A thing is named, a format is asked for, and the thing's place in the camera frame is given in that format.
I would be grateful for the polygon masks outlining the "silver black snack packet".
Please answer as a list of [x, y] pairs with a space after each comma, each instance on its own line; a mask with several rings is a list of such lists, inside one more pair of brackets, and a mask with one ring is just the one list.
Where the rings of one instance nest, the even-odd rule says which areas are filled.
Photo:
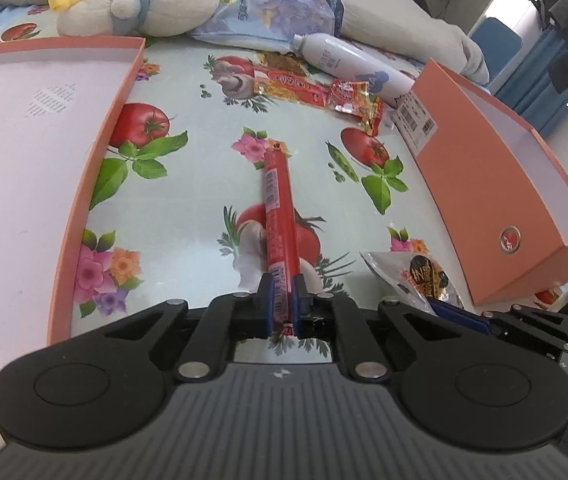
[[417, 252], [362, 252], [361, 257], [403, 304], [432, 315], [432, 300], [464, 309], [448, 274], [435, 259]]

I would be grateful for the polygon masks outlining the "red sausage stick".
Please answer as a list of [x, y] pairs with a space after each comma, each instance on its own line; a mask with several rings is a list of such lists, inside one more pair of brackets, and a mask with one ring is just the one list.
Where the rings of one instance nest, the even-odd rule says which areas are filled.
[[293, 336], [293, 277], [300, 273], [300, 264], [293, 193], [282, 144], [267, 149], [263, 170], [267, 273], [274, 282], [272, 326], [285, 336]]

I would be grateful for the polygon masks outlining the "pink deep cardboard box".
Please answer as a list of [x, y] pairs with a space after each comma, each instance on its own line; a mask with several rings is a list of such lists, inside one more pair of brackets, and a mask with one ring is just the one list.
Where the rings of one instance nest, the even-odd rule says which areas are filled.
[[429, 61], [395, 112], [473, 304], [568, 282], [568, 174], [526, 120]]

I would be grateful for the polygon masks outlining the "small red spicy strip pack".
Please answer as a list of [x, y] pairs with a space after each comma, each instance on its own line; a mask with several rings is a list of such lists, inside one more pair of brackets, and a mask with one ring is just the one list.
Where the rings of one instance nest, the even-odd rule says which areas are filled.
[[369, 136], [378, 136], [386, 104], [369, 91], [367, 81], [336, 79], [328, 89], [326, 107], [359, 121]]

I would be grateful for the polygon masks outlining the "blue curtain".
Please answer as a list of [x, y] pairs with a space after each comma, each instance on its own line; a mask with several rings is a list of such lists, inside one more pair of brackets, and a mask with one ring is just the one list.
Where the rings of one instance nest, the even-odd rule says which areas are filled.
[[568, 112], [568, 89], [553, 87], [548, 68], [567, 51], [566, 41], [550, 27], [543, 32], [496, 98], [546, 138]]

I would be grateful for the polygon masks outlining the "red yellow snack strip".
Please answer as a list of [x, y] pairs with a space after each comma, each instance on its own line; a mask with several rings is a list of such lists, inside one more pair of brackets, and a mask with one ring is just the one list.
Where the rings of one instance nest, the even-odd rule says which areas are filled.
[[253, 88], [259, 96], [325, 108], [327, 87], [310, 79], [302, 63], [292, 55], [259, 52], [253, 66]]

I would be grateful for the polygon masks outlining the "white spray bottle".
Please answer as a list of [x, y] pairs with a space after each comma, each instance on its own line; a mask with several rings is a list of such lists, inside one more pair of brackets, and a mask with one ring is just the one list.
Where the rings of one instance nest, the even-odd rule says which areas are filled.
[[349, 42], [318, 32], [295, 35], [290, 50], [309, 65], [342, 80], [367, 82], [369, 92], [396, 107], [398, 99], [409, 93], [414, 80]]

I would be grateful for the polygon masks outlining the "blue chair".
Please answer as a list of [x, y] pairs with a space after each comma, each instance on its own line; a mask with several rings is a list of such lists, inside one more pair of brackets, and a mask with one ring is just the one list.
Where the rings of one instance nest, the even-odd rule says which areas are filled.
[[470, 34], [470, 39], [482, 50], [492, 75], [503, 70], [523, 45], [522, 38], [497, 18], [485, 18]]

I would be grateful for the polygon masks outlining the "pink shallow box lid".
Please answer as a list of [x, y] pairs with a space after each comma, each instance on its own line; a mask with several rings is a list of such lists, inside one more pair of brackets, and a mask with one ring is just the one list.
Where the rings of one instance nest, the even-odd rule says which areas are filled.
[[70, 334], [90, 198], [144, 47], [133, 37], [0, 44], [0, 369]]

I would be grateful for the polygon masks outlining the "light blue floral pouch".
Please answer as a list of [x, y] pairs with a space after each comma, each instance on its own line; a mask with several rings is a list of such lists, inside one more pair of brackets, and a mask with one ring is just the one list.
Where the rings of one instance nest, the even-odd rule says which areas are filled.
[[297, 36], [337, 36], [343, 12], [342, 0], [220, 0], [212, 18], [189, 35], [207, 44], [288, 53]]

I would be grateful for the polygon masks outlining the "white blue plush duck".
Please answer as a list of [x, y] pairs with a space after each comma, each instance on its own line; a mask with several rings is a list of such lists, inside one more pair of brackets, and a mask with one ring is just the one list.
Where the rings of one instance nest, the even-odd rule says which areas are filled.
[[212, 18], [220, 0], [47, 0], [61, 36], [173, 37]]

